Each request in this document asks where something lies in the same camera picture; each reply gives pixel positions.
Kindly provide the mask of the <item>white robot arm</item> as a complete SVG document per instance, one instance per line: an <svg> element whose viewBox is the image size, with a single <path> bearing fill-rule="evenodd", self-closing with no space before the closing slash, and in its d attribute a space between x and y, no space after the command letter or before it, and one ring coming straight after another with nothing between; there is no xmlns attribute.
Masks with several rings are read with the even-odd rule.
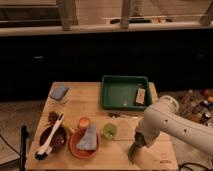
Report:
<svg viewBox="0 0 213 171"><path fill-rule="evenodd" d="M148 106L135 129L136 144L150 147L165 132L213 157L213 128L178 116L178 110L179 103L168 95Z"/></svg>

